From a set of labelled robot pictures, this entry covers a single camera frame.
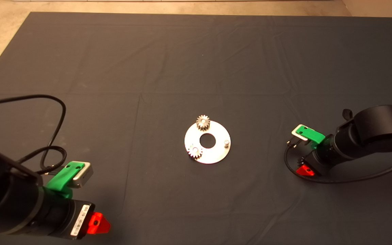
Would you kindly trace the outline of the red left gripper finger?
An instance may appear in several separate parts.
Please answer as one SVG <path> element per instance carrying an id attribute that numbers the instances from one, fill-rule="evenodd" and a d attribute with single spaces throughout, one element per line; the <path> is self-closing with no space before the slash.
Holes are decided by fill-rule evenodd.
<path id="1" fill-rule="evenodd" d="M 88 223 L 88 234 L 105 234 L 111 229 L 111 224 L 108 222 L 104 214 L 93 212 Z"/>

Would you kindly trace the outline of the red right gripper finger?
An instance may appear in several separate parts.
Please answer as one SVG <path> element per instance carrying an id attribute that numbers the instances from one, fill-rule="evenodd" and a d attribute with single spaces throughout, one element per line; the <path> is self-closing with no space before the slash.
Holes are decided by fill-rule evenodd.
<path id="1" fill-rule="evenodd" d="M 301 165 L 299 166 L 298 169 L 296 169 L 296 173 L 299 174 L 300 176 L 314 176 L 315 172 L 306 165 Z"/>

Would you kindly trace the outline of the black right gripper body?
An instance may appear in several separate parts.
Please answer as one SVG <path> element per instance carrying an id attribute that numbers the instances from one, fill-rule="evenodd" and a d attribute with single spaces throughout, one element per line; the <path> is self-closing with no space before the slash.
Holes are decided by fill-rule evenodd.
<path id="1" fill-rule="evenodd" d="M 301 162 L 316 176 L 326 175 L 334 166 L 344 162 L 344 157 L 338 152 L 333 135 L 327 136 Z"/>

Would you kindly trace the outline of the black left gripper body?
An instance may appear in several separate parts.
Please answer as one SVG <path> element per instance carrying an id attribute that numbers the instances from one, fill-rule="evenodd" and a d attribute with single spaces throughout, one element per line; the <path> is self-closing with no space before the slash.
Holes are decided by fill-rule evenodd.
<path id="1" fill-rule="evenodd" d="M 61 228 L 59 238 L 80 240 L 87 234 L 89 220 L 95 210 L 95 204 L 89 201 L 70 200 L 69 213 Z"/>

